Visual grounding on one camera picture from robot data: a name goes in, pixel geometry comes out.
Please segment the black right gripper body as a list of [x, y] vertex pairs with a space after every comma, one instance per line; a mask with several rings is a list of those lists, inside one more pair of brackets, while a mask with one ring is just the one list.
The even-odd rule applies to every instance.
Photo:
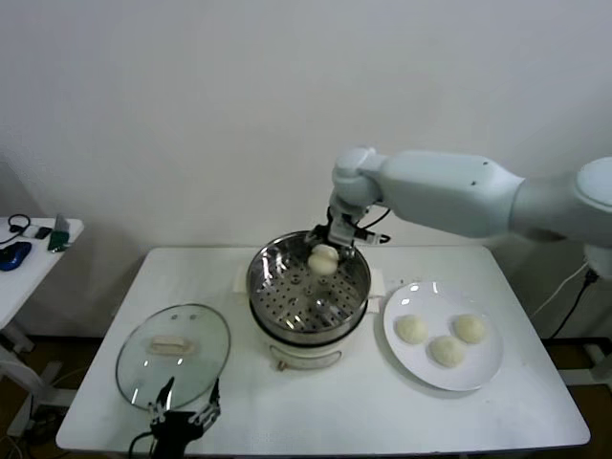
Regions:
[[329, 206], [326, 210], [327, 223], [324, 238], [330, 245], [353, 245], [356, 229], [351, 219], [346, 220], [336, 208]]

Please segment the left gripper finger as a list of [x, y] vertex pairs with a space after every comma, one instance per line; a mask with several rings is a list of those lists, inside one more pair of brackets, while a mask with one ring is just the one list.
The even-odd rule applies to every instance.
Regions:
[[149, 403], [147, 410], [150, 424], [157, 425], [165, 422], [165, 413], [168, 410], [167, 402], [174, 384], [175, 378], [170, 377], [167, 383], [160, 389], [154, 403]]
[[215, 381], [208, 397], [207, 404], [188, 419], [190, 424], [195, 426], [212, 426], [220, 417], [221, 407], [219, 382], [219, 379]]

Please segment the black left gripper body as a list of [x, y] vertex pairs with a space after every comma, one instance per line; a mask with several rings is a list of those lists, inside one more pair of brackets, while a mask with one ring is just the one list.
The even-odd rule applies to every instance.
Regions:
[[192, 412], [170, 411], [162, 421], [154, 420], [150, 430], [156, 440], [152, 459], [183, 459], [189, 443], [204, 435], [201, 425], [195, 425], [188, 420]]

